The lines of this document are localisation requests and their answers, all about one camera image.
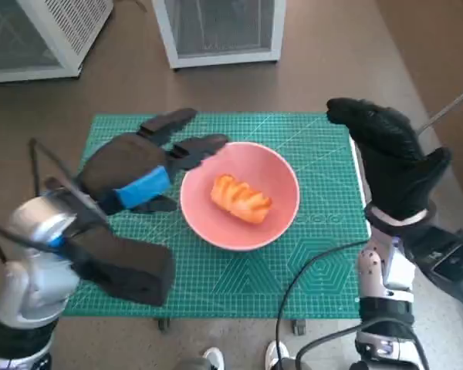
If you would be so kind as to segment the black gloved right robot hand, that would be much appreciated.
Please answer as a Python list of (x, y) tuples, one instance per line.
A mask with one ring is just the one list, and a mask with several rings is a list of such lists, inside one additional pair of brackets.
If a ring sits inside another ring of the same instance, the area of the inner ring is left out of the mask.
[(399, 221), (428, 209), (451, 151), (439, 147), (424, 153), (411, 121), (393, 108), (344, 97), (329, 99), (326, 106), (327, 119), (344, 125), (359, 148), (371, 203)]

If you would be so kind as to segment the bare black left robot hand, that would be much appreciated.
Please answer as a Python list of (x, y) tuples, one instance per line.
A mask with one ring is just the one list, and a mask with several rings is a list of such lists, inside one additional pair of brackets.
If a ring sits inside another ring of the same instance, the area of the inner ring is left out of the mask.
[(193, 170), (229, 141), (220, 133), (171, 141), (198, 114), (183, 108), (143, 122), (134, 132), (123, 133), (100, 147), (76, 177), (80, 189), (107, 215), (123, 210), (138, 214), (171, 212), (177, 202), (164, 195), (180, 171)]

